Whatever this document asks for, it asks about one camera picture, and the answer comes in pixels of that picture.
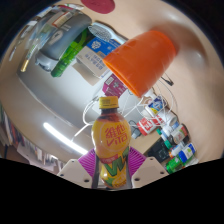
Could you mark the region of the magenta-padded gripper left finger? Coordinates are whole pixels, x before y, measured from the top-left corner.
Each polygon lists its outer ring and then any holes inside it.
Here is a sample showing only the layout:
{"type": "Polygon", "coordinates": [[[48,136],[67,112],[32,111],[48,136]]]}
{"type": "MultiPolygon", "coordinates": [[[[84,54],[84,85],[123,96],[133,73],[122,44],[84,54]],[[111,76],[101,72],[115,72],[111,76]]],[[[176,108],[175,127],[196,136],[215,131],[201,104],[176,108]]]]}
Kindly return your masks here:
{"type": "Polygon", "coordinates": [[[81,187],[96,189],[99,181],[99,165],[95,151],[91,149],[79,159],[70,159],[58,176],[81,187]]]}

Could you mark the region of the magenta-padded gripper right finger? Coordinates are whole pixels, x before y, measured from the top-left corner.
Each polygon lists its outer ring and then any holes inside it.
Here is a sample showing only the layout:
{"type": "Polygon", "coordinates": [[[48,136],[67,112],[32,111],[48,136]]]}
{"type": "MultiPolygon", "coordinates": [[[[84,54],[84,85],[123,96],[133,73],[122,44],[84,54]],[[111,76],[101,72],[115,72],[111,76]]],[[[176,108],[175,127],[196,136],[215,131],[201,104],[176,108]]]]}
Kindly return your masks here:
{"type": "Polygon", "coordinates": [[[155,157],[146,157],[133,147],[130,148],[127,165],[127,187],[130,189],[143,187],[168,176],[155,157]]]}

